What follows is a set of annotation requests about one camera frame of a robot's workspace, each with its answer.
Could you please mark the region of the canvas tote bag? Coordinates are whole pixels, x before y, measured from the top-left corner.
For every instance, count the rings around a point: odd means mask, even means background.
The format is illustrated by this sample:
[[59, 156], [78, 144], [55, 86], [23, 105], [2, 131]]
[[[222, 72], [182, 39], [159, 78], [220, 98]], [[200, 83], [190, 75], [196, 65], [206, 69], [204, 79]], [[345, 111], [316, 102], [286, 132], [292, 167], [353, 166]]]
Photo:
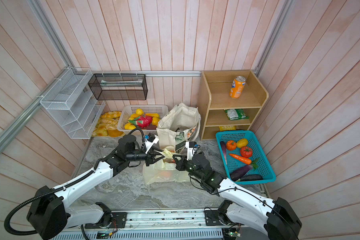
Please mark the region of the canvas tote bag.
[[180, 153], [187, 142], [195, 141], [201, 128], [198, 108], [180, 103], [170, 110], [158, 123], [157, 135], [161, 149]]

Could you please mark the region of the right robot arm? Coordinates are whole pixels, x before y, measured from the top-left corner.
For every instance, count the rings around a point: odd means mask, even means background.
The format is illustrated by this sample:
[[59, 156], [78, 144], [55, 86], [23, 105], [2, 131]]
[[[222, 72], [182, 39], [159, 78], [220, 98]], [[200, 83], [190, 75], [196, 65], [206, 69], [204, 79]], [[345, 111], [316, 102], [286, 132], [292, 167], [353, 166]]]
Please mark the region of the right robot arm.
[[188, 172], [191, 180], [211, 195], [224, 198], [228, 206], [223, 214], [232, 223], [253, 228], [270, 240], [297, 240], [302, 222], [283, 198], [273, 200], [255, 194], [215, 171], [203, 153], [189, 160], [186, 156], [173, 156], [179, 171]]

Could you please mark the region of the yellow plastic bag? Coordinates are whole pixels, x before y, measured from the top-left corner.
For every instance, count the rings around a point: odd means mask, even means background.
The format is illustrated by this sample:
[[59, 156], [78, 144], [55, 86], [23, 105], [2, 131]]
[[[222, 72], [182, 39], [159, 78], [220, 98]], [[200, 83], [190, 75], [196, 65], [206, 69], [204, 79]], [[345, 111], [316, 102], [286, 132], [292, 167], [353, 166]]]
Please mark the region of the yellow plastic bag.
[[165, 158], [156, 163], [143, 166], [143, 177], [147, 185], [152, 183], [168, 183], [168, 182], [186, 182], [188, 180], [188, 173], [178, 171], [176, 163], [173, 159], [169, 159], [175, 153], [173, 146], [168, 146], [164, 150]]

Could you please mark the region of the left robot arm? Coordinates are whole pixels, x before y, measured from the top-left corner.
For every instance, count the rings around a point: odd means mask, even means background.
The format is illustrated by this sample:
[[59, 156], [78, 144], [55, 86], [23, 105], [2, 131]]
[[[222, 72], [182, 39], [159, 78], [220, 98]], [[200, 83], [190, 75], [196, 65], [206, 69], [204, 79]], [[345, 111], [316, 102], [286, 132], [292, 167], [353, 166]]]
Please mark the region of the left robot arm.
[[[54, 188], [44, 186], [35, 196], [16, 206], [6, 216], [5, 230], [12, 235], [28, 236], [38, 234], [44, 240], [50, 240], [64, 229], [95, 224], [108, 228], [113, 224], [114, 216], [109, 207], [102, 202], [91, 206], [72, 207], [79, 197], [98, 184], [107, 181], [124, 169], [131, 162], [153, 164], [162, 159], [161, 150], [155, 147], [159, 138], [154, 134], [142, 137], [142, 145], [136, 136], [128, 134], [119, 139], [118, 146], [106, 157], [98, 159], [95, 165], [76, 178]], [[18, 231], [11, 226], [11, 219], [21, 208], [30, 205], [27, 221], [33, 226], [32, 231]]]

